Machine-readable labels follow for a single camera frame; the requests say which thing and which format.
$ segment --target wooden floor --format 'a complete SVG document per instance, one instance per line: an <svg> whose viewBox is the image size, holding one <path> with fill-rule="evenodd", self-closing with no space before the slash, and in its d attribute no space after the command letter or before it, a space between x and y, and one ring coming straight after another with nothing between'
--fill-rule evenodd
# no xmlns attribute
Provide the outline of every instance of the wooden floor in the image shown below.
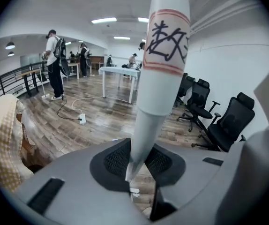
<svg viewBox="0 0 269 225"><path fill-rule="evenodd" d="M107 96L128 101L131 85L129 79L123 78L119 89L117 74L107 74L105 80ZM53 90L49 84L45 86L45 90L53 96ZM79 80L76 77L64 79L67 104L59 113L62 117L78 118L81 112L72 110L72 103L76 99L101 97L83 99L74 103L74 107L81 109L85 114L87 121L85 125L80 125L79 121L65 120L57 116L57 111L65 100L42 99L43 91L41 88L39 91L31 98L23 95L19 99L27 107L36 124L31 138L38 146L40 156L44 158L42 160L44 164L71 151L85 149L115 138L130 137L134 132L137 92L134 91L134 103L131 105L114 98L102 98L102 76L99 76L97 72L95 76ZM176 121L183 111L183 107L173 109L172 114L164 122L158 140L183 147L191 147L191 143L202 143L202 140L198 138L197 127L189 133L188 121ZM144 166L131 183L132 188L140 190L140 196L133 197L133 200L141 211L152 206L154 186L155 182Z"/></svg>

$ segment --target table leg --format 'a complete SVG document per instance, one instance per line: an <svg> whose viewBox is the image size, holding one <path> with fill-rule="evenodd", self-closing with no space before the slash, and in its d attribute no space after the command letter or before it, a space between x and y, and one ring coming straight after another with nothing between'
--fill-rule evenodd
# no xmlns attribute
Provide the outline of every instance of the table leg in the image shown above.
<svg viewBox="0 0 269 225"><path fill-rule="evenodd" d="M32 81L33 81L33 85L36 87L37 92L39 92L39 89L37 88L37 80L36 80L35 73L32 73Z"/></svg>
<svg viewBox="0 0 269 225"><path fill-rule="evenodd" d="M105 71L102 71L102 97L105 97Z"/></svg>
<svg viewBox="0 0 269 225"><path fill-rule="evenodd" d="M28 81L27 81L27 75L24 75L23 78L24 78L26 92L27 92L28 96L31 97L30 87L28 86Z"/></svg>
<svg viewBox="0 0 269 225"><path fill-rule="evenodd" d="M129 101L128 101L129 104L131 104L131 99L133 97L134 86L135 86L135 78L133 77L131 81L131 88L130 88L130 94L129 94Z"/></svg>
<svg viewBox="0 0 269 225"><path fill-rule="evenodd" d="M135 91L138 91L138 89L139 89L139 82L140 82L140 78L138 77L138 79L136 80Z"/></svg>
<svg viewBox="0 0 269 225"><path fill-rule="evenodd" d="M121 73L119 73L118 88L120 87L120 82L121 82Z"/></svg>
<svg viewBox="0 0 269 225"><path fill-rule="evenodd" d="M77 79L79 79L79 68L78 68L78 64L77 64L77 66L76 66L76 73L77 73Z"/></svg>

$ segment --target ceiling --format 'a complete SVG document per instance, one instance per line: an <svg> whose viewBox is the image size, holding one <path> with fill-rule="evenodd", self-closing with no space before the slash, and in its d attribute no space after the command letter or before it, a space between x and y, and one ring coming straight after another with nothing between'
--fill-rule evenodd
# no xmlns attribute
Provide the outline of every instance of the ceiling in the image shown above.
<svg viewBox="0 0 269 225"><path fill-rule="evenodd" d="M112 39L113 36L127 36L142 39L146 37L147 24L137 21L138 17L149 17L151 0L31 0L31 6L20 16L30 14L32 9L52 14L62 14L67 19L83 24L84 29L93 28ZM191 25L229 0L189 0ZM92 24L91 20L116 17L117 22Z"/></svg>

